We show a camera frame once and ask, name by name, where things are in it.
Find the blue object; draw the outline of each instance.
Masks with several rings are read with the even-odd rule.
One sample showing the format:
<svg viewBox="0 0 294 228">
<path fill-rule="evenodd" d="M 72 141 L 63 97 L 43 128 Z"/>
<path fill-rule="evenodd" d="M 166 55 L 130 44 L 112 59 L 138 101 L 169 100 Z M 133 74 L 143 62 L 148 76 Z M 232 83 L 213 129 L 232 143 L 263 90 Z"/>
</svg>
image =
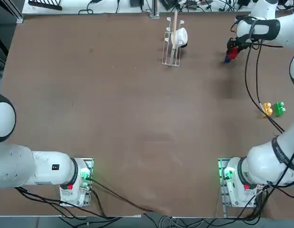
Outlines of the blue object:
<svg viewBox="0 0 294 228">
<path fill-rule="evenodd" d="M 225 56 L 224 62 L 225 62 L 225 63 L 230 63 L 230 61 L 231 61 L 231 59 L 228 58 L 228 56 Z"/>
</svg>

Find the wooden stick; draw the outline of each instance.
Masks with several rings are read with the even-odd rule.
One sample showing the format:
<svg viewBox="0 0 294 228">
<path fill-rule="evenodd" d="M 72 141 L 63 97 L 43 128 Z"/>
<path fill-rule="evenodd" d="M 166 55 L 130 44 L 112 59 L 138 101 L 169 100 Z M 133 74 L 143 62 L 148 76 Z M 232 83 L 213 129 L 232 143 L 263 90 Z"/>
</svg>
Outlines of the wooden stick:
<svg viewBox="0 0 294 228">
<path fill-rule="evenodd" d="M 174 16 L 174 39 L 172 42 L 172 46 L 176 46 L 176 18 L 177 18 L 177 11 L 175 11 L 175 16 Z"/>
</svg>

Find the red object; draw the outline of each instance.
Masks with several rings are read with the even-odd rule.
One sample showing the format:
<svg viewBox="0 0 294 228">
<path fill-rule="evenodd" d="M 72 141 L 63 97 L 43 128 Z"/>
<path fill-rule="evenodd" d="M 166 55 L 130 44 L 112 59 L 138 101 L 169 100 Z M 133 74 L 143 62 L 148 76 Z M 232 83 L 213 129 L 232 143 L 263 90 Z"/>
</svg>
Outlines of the red object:
<svg viewBox="0 0 294 228">
<path fill-rule="evenodd" d="M 239 54 L 238 47 L 233 47 L 226 52 L 226 55 L 229 59 L 235 59 Z"/>
</svg>

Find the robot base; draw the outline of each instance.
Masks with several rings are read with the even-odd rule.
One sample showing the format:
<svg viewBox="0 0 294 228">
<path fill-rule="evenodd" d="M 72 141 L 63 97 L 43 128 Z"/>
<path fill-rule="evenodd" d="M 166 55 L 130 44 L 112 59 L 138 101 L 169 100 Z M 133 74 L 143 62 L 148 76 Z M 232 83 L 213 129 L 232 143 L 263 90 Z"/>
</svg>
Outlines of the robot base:
<svg viewBox="0 0 294 228">
<path fill-rule="evenodd" d="M 244 208 L 248 201 L 257 193 L 257 188 L 248 189 L 242 184 L 238 175 L 238 162 L 240 158 L 232 158 L 227 167 L 224 169 L 223 177 L 226 182 L 226 187 L 228 190 L 228 195 L 231 200 L 232 207 L 242 207 Z M 246 206 L 248 208 L 254 207 L 255 198 L 253 198 L 250 203 Z"/>
<path fill-rule="evenodd" d="M 236 177 L 231 175 L 231 172 L 234 173 L 237 169 L 237 160 L 230 158 L 219 158 L 218 159 L 218 167 L 219 167 L 219 176 L 221 183 L 221 199 L 223 206 L 223 215 L 226 218 L 227 208 L 228 207 L 245 207 L 247 202 L 250 200 L 250 197 L 246 202 L 241 201 L 240 197 L 238 197 L 238 192 L 236 190 L 236 186 L 241 186 L 241 190 L 244 190 L 243 184 L 240 180 L 237 180 Z M 251 204 L 247 205 L 248 208 L 252 208 L 256 206 L 255 199 L 251 200 Z"/>
<path fill-rule="evenodd" d="M 60 200 L 74 204 L 78 207 L 90 205 L 92 181 L 86 178 L 92 178 L 93 158 L 74 158 L 78 165 L 78 174 L 75 183 L 67 188 L 59 188 Z M 61 204 L 64 207 L 71 207 L 69 204 Z"/>
</svg>

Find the floor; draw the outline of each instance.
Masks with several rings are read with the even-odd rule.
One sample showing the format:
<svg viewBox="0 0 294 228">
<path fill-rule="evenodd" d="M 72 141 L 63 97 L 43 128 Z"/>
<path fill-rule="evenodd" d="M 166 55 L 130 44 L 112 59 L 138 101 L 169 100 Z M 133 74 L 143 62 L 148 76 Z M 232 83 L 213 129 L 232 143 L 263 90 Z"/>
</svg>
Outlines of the floor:
<svg viewBox="0 0 294 228">
<path fill-rule="evenodd" d="M 159 214 L 150 214 L 151 218 L 157 223 L 161 216 Z M 96 221 L 95 218 L 89 218 L 89 221 Z M 191 222 L 197 221 L 197 219 L 184 219 L 185 223 L 190 224 Z M 219 219 L 216 224 L 224 224 L 226 221 Z M 90 228 L 98 228 L 100 225 L 90 224 Z M 270 220 L 270 219 L 261 219 L 260 222 L 255 225 L 256 228 L 294 228 L 294 220 Z M 60 219 L 56 217 L 11 217 L 11 218 L 0 218 L 0 228 L 68 228 L 69 225 L 63 223 Z M 147 217 L 143 216 L 142 218 L 123 218 L 120 221 L 108 226 L 108 228 L 155 228 L 155 225 Z M 164 228 L 169 227 L 168 219 L 164 224 Z M 206 228 L 207 224 L 204 223 L 200 226 L 201 228 Z M 249 225 L 246 225 L 242 222 L 236 222 L 230 225 L 225 226 L 226 228 L 248 228 Z"/>
</svg>

